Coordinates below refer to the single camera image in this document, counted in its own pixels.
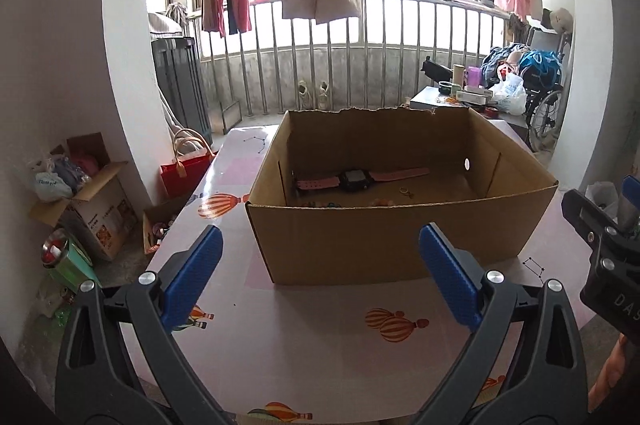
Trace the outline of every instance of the shoe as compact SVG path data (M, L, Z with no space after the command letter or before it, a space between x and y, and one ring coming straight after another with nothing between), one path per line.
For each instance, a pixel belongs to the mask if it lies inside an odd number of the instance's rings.
M318 109L329 110L329 85L324 81L320 84L320 94L318 94Z
M314 108L311 93L309 88L306 87L306 82L304 80L298 81L298 96L300 97L300 109L309 110Z

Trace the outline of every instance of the purple container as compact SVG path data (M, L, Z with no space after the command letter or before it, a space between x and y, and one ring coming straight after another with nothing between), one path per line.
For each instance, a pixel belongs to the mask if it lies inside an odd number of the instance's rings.
M482 69L480 68L466 68L466 85L469 87L480 87L482 82Z

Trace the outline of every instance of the blue gripper pad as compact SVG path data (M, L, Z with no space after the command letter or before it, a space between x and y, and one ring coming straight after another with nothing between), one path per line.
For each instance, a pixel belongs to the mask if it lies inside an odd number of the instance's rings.
M622 182L622 195L640 210L640 181L633 176L627 176Z
M480 292L452 253L453 247L433 225L420 230L420 256L457 322L475 332L482 322Z
M184 325L222 258L222 232L209 225L188 251L174 253L158 272L164 297L160 321L167 332Z

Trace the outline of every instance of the watch face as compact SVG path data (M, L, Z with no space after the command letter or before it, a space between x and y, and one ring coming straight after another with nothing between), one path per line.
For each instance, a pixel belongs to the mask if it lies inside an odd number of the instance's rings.
M358 183L367 179L362 170L347 170L344 175L350 183Z

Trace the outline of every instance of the green container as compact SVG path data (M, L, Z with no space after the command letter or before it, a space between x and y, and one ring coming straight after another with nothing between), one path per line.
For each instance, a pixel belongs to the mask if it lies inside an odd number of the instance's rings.
M82 246L63 228L54 231L42 246L44 256L55 249L55 261L45 264L51 278L78 293L78 288L86 280L93 280L98 286L100 281L92 268L93 263Z

